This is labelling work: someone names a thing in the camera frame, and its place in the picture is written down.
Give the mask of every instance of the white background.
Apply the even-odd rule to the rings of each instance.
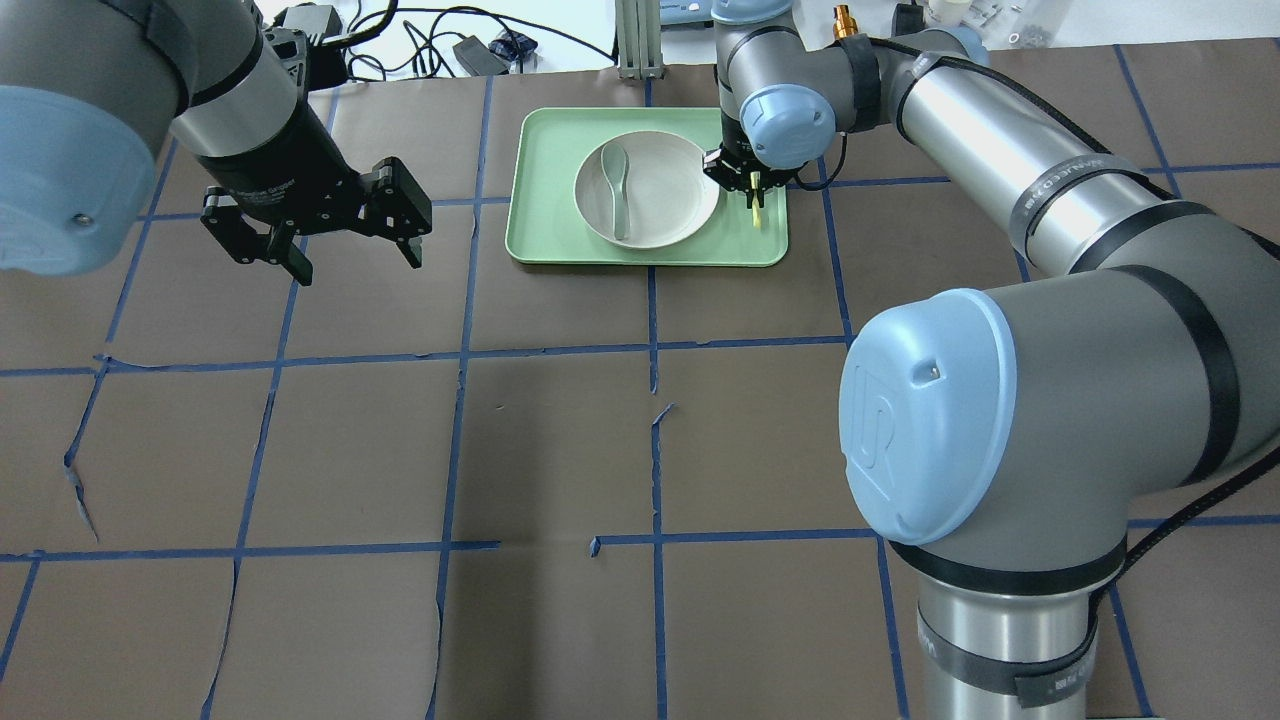
[[[264,14],[270,17],[300,1],[257,0],[257,5]],[[324,4],[326,0],[316,1]],[[1023,0],[1020,4],[1032,5],[1034,1]],[[1070,3],[1071,5],[1057,33],[1055,46],[1280,36],[1280,0],[1041,1]],[[356,0],[328,0],[328,4],[338,9],[343,22],[348,22],[356,10]],[[613,45],[613,0],[474,0],[470,4],[554,27],[581,37],[605,51]],[[796,23],[810,47],[820,47],[831,42],[831,13],[835,4],[833,0],[796,0]],[[847,0],[846,4],[863,32],[876,36],[890,35],[890,22],[896,0]],[[385,6],[387,0],[364,0],[365,13]],[[448,6],[445,3],[431,3],[430,0],[401,1],[401,8]],[[1004,15],[1012,18],[1007,12]],[[434,15],[401,13],[392,27],[387,29],[384,37],[364,45],[361,50],[378,56],[388,67],[407,59],[413,46],[401,27],[402,19],[408,19],[426,31]],[[498,24],[490,19],[467,15],[447,17],[440,22],[440,29],[476,35],[485,44],[500,31]],[[539,42],[536,67],[530,67],[529,72],[596,69],[611,64],[600,55],[554,35],[527,28],[526,33]],[[456,65],[453,55],[448,50],[454,40],[445,38],[445,47],[442,47],[442,51]],[[998,42],[988,41],[988,46],[997,47]],[[714,59],[712,31],[668,28],[663,32],[663,60],[667,64],[710,63]]]

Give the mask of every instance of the spoon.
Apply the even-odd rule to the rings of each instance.
[[[600,169],[613,191],[613,240],[627,237],[627,151],[617,142],[611,142],[600,151]]]

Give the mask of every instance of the gold connector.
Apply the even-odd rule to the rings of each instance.
[[[836,5],[836,24],[832,26],[831,32],[835,33],[836,40],[858,35],[858,20],[849,14],[849,5]]]

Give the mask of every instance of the green tray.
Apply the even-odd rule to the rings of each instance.
[[[521,263],[607,265],[773,265],[787,252],[787,201],[765,193],[755,229],[746,199],[733,193],[686,240],[655,250],[627,250],[591,232],[573,204],[573,181],[588,155],[611,137],[666,131],[709,150],[719,145],[716,108],[543,108],[525,118],[507,220],[507,252]]]

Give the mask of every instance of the yellow object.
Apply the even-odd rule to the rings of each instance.
[[[760,229],[760,201],[758,200],[760,192],[760,172],[755,170],[751,173],[751,224],[755,229]]]
[[[836,40],[858,35],[858,20],[849,14],[849,5],[836,5],[836,24],[832,26],[831,32],[836,36]]]

